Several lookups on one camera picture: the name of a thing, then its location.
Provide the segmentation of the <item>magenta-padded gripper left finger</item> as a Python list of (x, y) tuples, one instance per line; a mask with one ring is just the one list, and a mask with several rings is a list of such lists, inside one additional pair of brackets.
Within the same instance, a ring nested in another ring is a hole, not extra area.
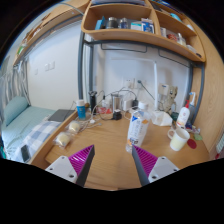
[(46, 168), (46, 171), (83, 187), (94, 155), (95, 148), (90, 145), (69, 157), (60, 156)]

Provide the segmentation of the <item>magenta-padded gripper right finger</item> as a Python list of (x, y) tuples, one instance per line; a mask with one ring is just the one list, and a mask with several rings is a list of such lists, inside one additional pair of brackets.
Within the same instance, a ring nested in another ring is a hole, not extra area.
[(142, 186), (179, 170), (167, 157), (156, 157), (138, 146), (132, 147), (132, 156)]

